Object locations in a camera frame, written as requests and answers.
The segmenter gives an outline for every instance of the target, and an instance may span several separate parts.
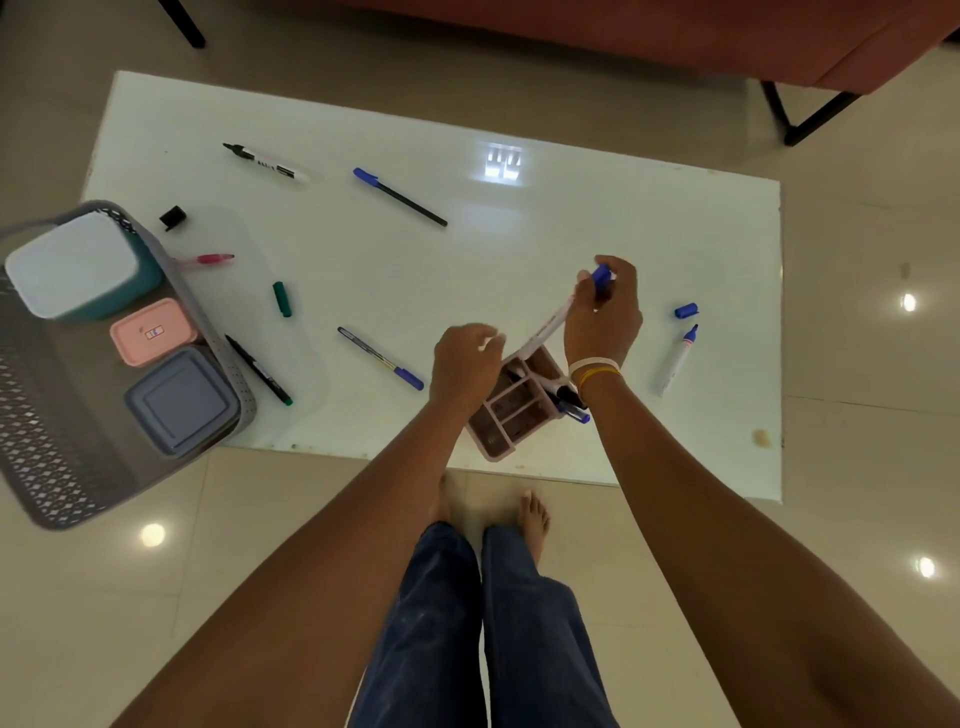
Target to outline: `hand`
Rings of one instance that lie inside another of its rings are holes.
[[[593,279],[583,273],[578,276],[580,282],[564,328],[566,361],[573,364],[603,356],[623,366],[643,325],[643,314],[636,302],[636,268],[610,255],[598,255],[594,260],[609,265],[616,280],[607,286],[604,300],[598,301]]]
[[[487,324],[448,328],[433,350],[430,401],[448,403],[464,419],[470,417],[493,391],[506,340]]]

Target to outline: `left hand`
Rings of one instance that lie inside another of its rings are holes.
[[[506,340],[487,324],[448,328],[433,350],[430,401],[470,417],[493,391]]]

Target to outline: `forearm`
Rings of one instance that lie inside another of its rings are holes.
[[[883,694],[918,683],[928,724],[956,719],[946,689],[866,602],[687,453],[621,377],[594,376],[582,396],[636,522],[743,725],[802,724],[804,710],[820,724],[843,716],[882,725],[898,707]],[[758,690],[773,699],[757,699]],[[780,711],[797,722],[781,721]]]
[[[117,725],[340,728],[465,421],[427,404],[237,589]]]

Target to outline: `white wristband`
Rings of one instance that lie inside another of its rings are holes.
[[[588,364],[605,364],[608,367],[613,367],[618,372],[620,371],[620,365],[617,364],[612,359],[607,359],[603,356],[590,356],[586,359],[580,359],[580,361],[575,361],[570,365],[570,368],[566,371],[567,376],[573,377],[573,373],[578,369],[586,367]]]

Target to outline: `bracelet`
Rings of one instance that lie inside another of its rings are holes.
[[[589,370],[586,374],[584,374],[583,378],[581,378],[580,384],[577,385],[577,391],[583,392],[583,391],[584,391],[584,383],[585,383],[589,378],[591,378],[593,375],[600,374],[601,372],[613,372],[614,374],[616,374],[617,376],[619,376],[621,379],[623,378],[623,375],[620,374],[620,373],[619,373],[616,369],[614,369],[613,367],[599,367],[599,368],[597,368],[597,369],[591,369],[591,370]]]
[[[606,364],[608,367],[612,367],[615,372],[620,374],[620,365],[617,364],[612,359],[608,359],[604,356],[591,356],[586,359],[580,359],[575,361],[570,365],[570,368],[567,370],[569,376],[573,377],[573,373],[576,372],[581,367],[586,367],[587,364]]]

